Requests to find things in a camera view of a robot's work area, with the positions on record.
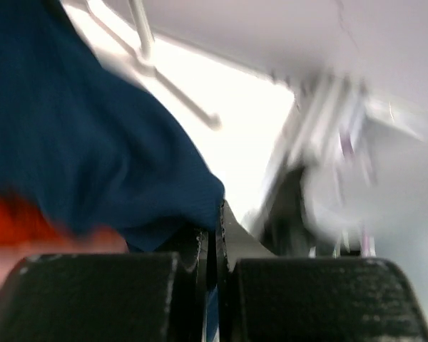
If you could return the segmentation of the orange shorts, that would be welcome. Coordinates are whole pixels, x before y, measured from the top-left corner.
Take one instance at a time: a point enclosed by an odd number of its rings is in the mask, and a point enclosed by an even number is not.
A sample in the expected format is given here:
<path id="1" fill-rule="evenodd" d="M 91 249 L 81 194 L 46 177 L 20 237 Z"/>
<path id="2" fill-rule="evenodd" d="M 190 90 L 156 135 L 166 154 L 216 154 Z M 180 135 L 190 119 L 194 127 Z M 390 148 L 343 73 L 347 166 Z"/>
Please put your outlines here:
<path id="1" fill-rule="evenodd" d="M 30 202 L 15 195 L 0 195 L 0 247 L 124 252 L 126 243 L 118 233 L 106 227 L 77 237 L 62 226 L 47 221 Z"/>

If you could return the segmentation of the navy blue shorts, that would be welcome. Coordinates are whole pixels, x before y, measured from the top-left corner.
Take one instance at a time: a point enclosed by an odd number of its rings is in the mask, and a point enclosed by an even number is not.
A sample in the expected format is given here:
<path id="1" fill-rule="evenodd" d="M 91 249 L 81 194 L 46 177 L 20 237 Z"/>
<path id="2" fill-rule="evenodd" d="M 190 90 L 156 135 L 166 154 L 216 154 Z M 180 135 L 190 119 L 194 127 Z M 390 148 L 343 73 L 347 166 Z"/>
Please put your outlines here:
<path id="1" fill-rule="evenodd" d="M 76 235 L 116 229 L 153 251 L 213 231 L 224 187 L 177 120 L 110 73 L 57 1 L 0 1 L 0 193 Z"/>

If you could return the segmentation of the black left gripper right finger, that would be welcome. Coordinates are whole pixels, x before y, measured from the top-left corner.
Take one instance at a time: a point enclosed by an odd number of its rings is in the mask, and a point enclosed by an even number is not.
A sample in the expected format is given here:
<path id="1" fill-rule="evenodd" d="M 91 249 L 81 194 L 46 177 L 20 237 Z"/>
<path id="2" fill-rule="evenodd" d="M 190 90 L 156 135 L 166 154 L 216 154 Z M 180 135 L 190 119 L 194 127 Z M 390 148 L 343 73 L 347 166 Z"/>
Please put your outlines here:
<path id="1" fill-rule="evenodd" d="M 215 235 L 222 341 L 428 341 L 412 287 L 390 261 L 275 256 L 227 204 Z"/>

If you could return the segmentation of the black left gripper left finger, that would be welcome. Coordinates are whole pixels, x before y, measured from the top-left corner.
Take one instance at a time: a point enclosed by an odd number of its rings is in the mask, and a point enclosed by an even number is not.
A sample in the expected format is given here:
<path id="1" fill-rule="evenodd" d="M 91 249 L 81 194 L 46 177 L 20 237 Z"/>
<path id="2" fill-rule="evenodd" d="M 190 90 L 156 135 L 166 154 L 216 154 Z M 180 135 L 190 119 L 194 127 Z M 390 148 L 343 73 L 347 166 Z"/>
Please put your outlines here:
<path id="1" fill-rule="evenodd" d="M 33 256 L 0 290 L 0 341 L 200 341 L 203 301 L 176 253 Z"/>

